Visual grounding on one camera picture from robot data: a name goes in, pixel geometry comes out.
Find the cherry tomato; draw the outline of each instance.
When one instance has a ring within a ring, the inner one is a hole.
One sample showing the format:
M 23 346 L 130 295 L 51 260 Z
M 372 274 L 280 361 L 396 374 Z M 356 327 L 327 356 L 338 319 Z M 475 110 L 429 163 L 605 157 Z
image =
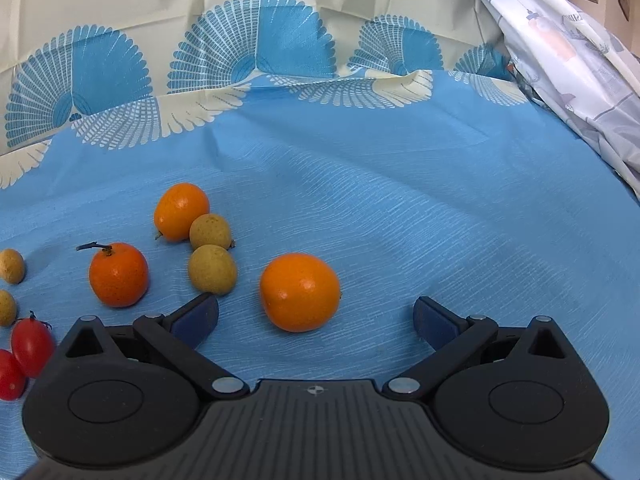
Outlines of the cherry tomato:
M 26 381 L 11 352 L 0 350 L 0 399 L 15 400 L 20 397 Z
M 31 379 L 40 375 L 55 349 L 50 325 L 38 321 L 33 312 L 16 323 L 11 332 L 11 352 L 22 373 Z

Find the tomato stem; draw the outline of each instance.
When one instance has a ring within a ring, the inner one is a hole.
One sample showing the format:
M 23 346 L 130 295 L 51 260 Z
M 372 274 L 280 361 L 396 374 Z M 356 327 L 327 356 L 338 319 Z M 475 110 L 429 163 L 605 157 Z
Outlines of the tomato stem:
M 29 319 L 31 319 L 32 321 L 38 321 L 40 323 L 42 323 L 44 326 L 46 326 L 49 330 L 53 330 L 53 327 L 51 326 L 50 323 L 47 323 L 46 321 L 40 321 L 39 319 L 36 318 L 36 315 L 34 313 L 33 310 L 29 311 Z
M 78 245 L 76 251 L 82 251 L 83 249 L 102 249 L 107 256 L 111 255 L 113 248 L 110 245 L 101 245 L 98 242 L 91 242 L 90 244 Z

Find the blue tablecloth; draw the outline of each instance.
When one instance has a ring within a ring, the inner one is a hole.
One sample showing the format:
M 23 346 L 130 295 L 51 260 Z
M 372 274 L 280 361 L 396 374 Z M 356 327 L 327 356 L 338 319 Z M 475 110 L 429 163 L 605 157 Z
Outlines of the blue tablecloth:
M 55 135 L 40 166 L 0 191 L 2 247 L 28 274 L 11 286 L 59 340 L 74 321 L 167 313 L 190 300 L 190 245 L 155 240 L 152 215 L 172 184 L 193 182 L 225 216 L 237 247 L 235 290 L 200 351 L 260 378 L 385 381 L 431 351 L 412 329 L 423 294 L 461 316 L 504 325 L 553 316 L 611 409 L 596 463 L 616 480 L 640 474 L 640 208 L 609 167 L 558 118 L 501 106 L 433 73 L 430 100 L 369 109 L 299 100 L 263 76 L 214 122 L 122 150 Z M 148 259 L 150 289 L 110 310 L 92 294 L 91 251 L 124 241 Z M 270 325 L 257 297 L 264 266 L 305 251 L 338 273 L 337 315 L 316 332 Z M 8 330 L 0 346 L 8 347 Z M 35 460 L 20 402 L 0 404 L 0 478 Z

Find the silver screw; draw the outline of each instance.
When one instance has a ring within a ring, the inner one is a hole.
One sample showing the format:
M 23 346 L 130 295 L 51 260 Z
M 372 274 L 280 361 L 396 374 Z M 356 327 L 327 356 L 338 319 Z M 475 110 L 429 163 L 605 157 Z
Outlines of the silver screw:
M 412 394 L 420 389 L 420 383 L 411 377 L 396 377 L 389 381 L 389 389 L 395 394 Z
M 235 394 L 244 388 L 244 383 L 237 377 L 220 377 L 211 383 L 211 387 L 219 394 Z

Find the orange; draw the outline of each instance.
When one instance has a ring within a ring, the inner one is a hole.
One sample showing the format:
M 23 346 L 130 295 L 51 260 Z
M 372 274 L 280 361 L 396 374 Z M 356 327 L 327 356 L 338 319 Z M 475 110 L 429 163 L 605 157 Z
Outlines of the orange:
M 78 250 L 100 248 L 89 266 L 89 284 L 105 305 L 123 308 L 137 303 L 149 286 L 145 257 L 135 247 L 114 243 L 79 246 Z
M 156 206 L 154 224 L 170 242 L 189 238 L 193 221 L 209 212 L 209 199 L 198 186 L 182 182 L 171 186 Z
M 260 301 L 271 322 L 287 332 L 324 325 L 338 310 L 340 281 L 331 267 L 310 254 L 284 254 L 260 278 Z

